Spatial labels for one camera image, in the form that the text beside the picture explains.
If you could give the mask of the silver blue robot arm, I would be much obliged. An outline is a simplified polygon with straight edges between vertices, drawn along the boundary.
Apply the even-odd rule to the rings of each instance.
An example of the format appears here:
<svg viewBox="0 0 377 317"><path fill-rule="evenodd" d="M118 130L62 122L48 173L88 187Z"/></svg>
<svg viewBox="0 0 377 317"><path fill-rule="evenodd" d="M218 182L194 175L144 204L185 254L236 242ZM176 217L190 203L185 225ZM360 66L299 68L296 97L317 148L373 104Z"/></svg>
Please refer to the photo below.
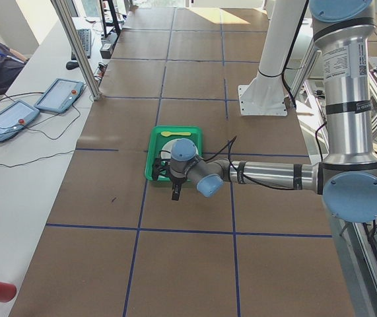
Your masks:
<svg viewBox="0 0 377 317"><path fill-rule="evenodd" d="M277 190L311 190L327 210L351 223L377 219L377 154L372 144L367 40L374 32L372 1L311 1L314 44L322 52L326 97L327 157L313 165L206 162L194 143L173 144L167 165L172 197L192 182L205 197L224 182Z"/></svg>

